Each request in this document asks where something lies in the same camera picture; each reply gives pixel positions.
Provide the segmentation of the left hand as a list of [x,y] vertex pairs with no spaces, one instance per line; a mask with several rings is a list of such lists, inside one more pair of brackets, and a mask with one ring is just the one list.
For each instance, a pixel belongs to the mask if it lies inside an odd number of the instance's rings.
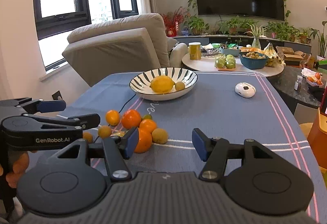
[[29,155],[27,152],[22,155],[13,163],[12,171],[5,174],[6,181],[9,187],[15,189],[17,187],[18,180],[26,172],[29,166]]

